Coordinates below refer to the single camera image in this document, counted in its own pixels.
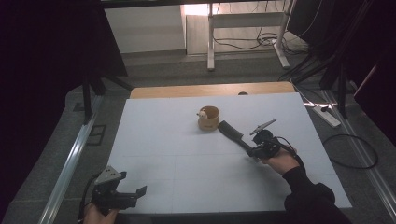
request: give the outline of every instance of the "grey floor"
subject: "grey floor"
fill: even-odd
[[[277,81],[285,72],[279,66],[279,61],[274,52],[264,51],[240,54],[218,54],[217,67],[214,72],[206,71],[205,55],[186,56],[183,52],[152,52],[123,55],[129,73],[128,77],[121,77],[125,82],[136,87],[169,86],[169,85],[194,85],[216,83],[244,83]],[[304,55],[289,56],[290,64],[294,66],[304,58]],[[298,89],[303,94],[303,99],[316,104],[325,104],[318,81],[321,75],[316,75],[301,83]],[[106,126],[102,140],[94,134],[88,139],[80,161],[74,172],[70,185],[62,201],[54,223],[73,223],[77,221],[78,203],[80,201],[86,181],[98,171],[106,167],[109,153],[120,122],[120,116],[129,92],[116,84],[104,79],[107,92],[101,104],[95,127]],[[347,95],[346,112],[348,122],[351,123],[357,134],[367,140],[378,151],[380,161],[377,169],[390,187],[396,189],[396,174],[394,174],[396,148],[382,134],[376,126],[361,111],[359,105],[353,100],[352,94]],[[3,223],[37,223],[47,203],[50,193],[58,179],[64,162],[76,140],[78,131],[83,121],[81,111],[81,88],[76,88],[68,93],[65,99],[64,113],[54,130],[39,161],[30,173],[10,204]],[[343,129],[334,129],[324,120],[307,110],[313,120],[318,134],[322,140],[342,133]],[[346,138],[331,141],[325,146],[328,154],[344,162],[359,164],[351,145]],[[353,208],[343,210],[354,223],[394,223],[387,209],[368,178],[366,171],[350,170],[338,165],[334,169],[340,177],[346,194]],[[231,215],[219,221],[216,217],[204,219],[188,219],[187,217],[128,217],[118,220],[123,223],[256,223],[257,219],[244,215]]]

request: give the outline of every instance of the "metal tool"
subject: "metal tool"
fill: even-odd
[[[258,133],[259,131],[263,130],[264,128],[268,127],[270,124],[274,123],[276,121],[276,119],[272,119],[262,125],[259,125],[255,130],[253,130],[253,132],[249,133],[250,135],[253,135],[255,133]]]

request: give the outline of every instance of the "white table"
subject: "white table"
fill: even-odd
[[[191,214],[282,211],[290,188],[270,167],[255,162],[219,130],[198,128],[205,105],[248,135],[257,125],[288,139],[303,159],[308,177],[330,187],[341,208],[351,204],[298,93],[127,100],[108,161],[127,177],[119,192],[148,186],[137,214]]]

